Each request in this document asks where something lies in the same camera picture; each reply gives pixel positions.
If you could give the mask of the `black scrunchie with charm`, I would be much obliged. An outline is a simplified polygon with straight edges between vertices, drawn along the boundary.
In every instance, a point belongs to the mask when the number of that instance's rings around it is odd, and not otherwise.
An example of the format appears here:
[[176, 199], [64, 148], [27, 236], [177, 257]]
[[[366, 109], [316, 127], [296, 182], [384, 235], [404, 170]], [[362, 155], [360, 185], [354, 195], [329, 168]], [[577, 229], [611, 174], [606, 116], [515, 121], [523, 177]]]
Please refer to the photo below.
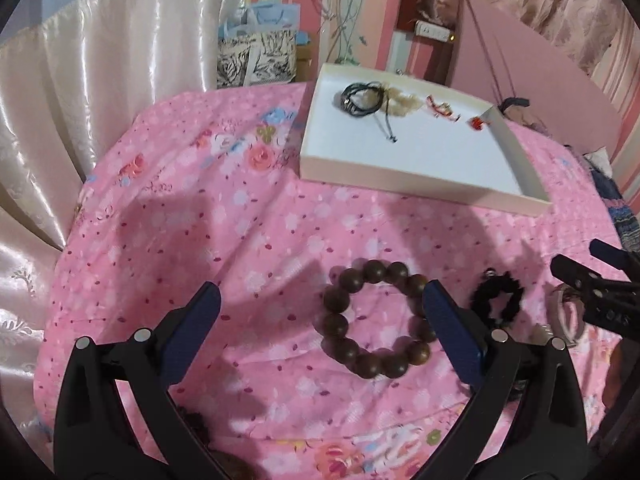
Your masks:
[[[503, 295], [506, 295], [506, 304], [494, 318], [491, 301]], [[499, 274], [494, 268], [488, 268], [472, 293], [470, 309], [488, 328], [509, 327], [521, 312], [523, 296], [524, 287], [509, 271]]]

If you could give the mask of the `beige fabric flower scrunchie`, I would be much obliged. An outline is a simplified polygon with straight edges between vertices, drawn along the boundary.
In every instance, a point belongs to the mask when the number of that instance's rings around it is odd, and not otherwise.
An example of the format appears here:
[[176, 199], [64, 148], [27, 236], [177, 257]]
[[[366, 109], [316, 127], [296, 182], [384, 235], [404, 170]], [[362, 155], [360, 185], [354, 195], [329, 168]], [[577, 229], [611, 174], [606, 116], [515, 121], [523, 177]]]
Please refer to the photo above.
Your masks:
[[396, 87], [385, 87], [384, 103], [382, 107], [385, 113], [394, 117], [406, 117], [420, 110], [422, 100], [415, 94], [406, 93]]

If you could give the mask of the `dark blue knitted blanket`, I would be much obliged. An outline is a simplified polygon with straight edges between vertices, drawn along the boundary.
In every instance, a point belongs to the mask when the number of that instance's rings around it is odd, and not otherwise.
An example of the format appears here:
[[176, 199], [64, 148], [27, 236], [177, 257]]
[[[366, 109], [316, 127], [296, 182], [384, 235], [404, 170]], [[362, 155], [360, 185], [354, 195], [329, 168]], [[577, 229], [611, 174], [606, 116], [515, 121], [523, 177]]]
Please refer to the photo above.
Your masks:
[[640, 248], [640, 226], [636, 215], [623, 199], [613, 179], [607, 177], [595, 164], [588, 162], [594, 186], [603, 200], [608, 214], [627, 252], [638, 252]]

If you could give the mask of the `small red knot charm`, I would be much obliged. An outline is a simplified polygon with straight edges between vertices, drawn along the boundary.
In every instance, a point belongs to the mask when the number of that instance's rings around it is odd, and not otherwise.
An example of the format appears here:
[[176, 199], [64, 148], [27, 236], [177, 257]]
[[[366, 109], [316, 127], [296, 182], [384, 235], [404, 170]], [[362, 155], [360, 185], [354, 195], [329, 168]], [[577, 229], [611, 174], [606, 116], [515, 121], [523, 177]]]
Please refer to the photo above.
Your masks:
[[472, 117], [469, 120], [469, 125], [476, 131], [482, 131], [485, 125], [484, 119], [481, 117]]

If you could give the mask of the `pink floral bedsheet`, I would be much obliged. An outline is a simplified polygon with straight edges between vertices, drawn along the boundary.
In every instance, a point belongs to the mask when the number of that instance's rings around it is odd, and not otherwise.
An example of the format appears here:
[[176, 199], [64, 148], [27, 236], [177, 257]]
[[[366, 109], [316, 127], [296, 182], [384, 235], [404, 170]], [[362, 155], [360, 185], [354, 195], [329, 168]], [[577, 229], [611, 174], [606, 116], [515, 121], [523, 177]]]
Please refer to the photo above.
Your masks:
[[58, 259], [35, 372], [54, 419], [75, 340], [120, 341], [218, 284], [221, 315], [175, 401], [264, 479], [408, 479], [466, 396], [445, 353], [396, 380], [329, 358], [314, 327], [348, 266], [400, 261], [465, 304], [487, 268], [525, 289], [513, 331], [544, 320], [553, 256], [590, 263], [618, 235], [570, 151], [515, 127], [551, 198], [530, 218], [299, 179], [308, 84], [183, 93], [141, 113], [89, 174]]

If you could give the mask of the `pink headboard cushion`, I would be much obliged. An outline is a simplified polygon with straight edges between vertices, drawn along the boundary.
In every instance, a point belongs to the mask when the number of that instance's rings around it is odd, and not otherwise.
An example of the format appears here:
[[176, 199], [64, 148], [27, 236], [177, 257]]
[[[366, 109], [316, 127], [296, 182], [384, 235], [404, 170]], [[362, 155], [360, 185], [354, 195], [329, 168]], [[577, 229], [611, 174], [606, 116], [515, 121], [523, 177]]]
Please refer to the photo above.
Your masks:
[[459, 0], [457, 39], [447, 84], [500, 105], [529, 100], [527, 110], [554, 140], [582, 153], [612, 153], [620, 115], [596, 84], [558, 48], [484, 0]]

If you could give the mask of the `white shallow tray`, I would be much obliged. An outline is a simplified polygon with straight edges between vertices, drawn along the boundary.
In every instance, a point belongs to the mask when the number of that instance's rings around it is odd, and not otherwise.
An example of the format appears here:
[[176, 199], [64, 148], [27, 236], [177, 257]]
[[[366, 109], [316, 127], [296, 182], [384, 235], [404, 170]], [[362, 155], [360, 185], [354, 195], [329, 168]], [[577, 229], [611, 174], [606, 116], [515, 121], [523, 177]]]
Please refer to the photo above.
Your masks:
[[[352, 117], [340, 97], [349, 84], [382, 82], [415, 94], [406, 117], [385, 110]], [[476, 131], [469, 125], [481, 117]], [[539, 216], [550, 198], [524, 148], [490, 103], [440, 84], [360, 66], [322, 66], [299, 152], [304, 180], [449, 200]]]

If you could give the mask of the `pink patterned curtain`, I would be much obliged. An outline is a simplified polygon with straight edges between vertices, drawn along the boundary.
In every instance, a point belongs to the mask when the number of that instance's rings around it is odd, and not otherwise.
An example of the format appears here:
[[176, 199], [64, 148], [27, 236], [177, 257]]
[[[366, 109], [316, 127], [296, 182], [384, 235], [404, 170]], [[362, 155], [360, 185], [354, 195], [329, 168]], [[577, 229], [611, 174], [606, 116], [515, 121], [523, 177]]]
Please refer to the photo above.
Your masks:
[[[639, 85], [639, 25], [623, 0], [475, 0], [556, 47], [614, 96]], [[465, 0], [418, 0], [428, 24], [462, 39]]]

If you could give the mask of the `white power strip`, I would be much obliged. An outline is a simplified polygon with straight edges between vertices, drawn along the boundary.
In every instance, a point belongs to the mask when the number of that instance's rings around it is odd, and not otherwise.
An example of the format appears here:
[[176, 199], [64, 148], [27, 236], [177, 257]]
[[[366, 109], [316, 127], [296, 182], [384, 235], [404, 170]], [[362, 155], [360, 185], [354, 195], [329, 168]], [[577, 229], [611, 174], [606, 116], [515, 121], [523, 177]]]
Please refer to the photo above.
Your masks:
[[416, 21], [414, 34], [417, 37], [443, 42], [444, 44], [454, 39], [454, 33], [451, 29], [422, 20]]

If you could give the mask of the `cardboard box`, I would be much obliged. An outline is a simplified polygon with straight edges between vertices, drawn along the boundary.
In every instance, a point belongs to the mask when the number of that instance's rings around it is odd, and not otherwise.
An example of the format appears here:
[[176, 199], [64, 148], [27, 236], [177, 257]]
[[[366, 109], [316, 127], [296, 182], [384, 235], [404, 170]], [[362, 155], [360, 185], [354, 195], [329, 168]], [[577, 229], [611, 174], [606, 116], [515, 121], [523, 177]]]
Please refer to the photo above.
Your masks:
[[308, 82], [316, 78], [317, 49], [313, 42], [296, 46], [296, 82]]

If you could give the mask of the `cream satin curtain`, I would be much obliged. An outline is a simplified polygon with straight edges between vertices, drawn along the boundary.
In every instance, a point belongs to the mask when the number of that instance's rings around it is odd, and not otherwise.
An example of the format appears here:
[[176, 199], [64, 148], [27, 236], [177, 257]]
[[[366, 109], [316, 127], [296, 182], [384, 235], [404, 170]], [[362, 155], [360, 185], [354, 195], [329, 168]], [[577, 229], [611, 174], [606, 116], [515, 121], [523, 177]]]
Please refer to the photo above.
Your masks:
[[82, 182], [153, 102], [215, 84], [244, 0], [1, 0], [1, 395], [32, 398]]

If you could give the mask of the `black white patterned tote bag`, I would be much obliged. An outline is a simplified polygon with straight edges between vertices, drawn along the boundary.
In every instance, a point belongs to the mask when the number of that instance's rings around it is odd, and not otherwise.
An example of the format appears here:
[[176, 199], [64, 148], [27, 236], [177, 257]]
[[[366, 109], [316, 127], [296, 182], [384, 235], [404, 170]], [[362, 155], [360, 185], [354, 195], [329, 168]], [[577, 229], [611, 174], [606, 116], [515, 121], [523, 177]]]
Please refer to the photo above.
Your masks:
[[296, 73], [296, 32], [292, 30], [218, 41], [218, 88], [288, 84]]

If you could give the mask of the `light blue paper bag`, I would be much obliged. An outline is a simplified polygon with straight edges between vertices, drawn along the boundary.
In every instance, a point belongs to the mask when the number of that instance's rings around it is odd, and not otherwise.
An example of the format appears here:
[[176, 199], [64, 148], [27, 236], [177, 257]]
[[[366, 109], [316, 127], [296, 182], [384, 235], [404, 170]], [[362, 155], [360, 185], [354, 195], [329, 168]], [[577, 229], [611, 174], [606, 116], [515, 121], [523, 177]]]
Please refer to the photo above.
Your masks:
[[255, 2], [233, 11], [219, 25], [218, 38], [248, 38], [266, 32], [294, 32], [297, 37], [301, 30], [298, 3]]

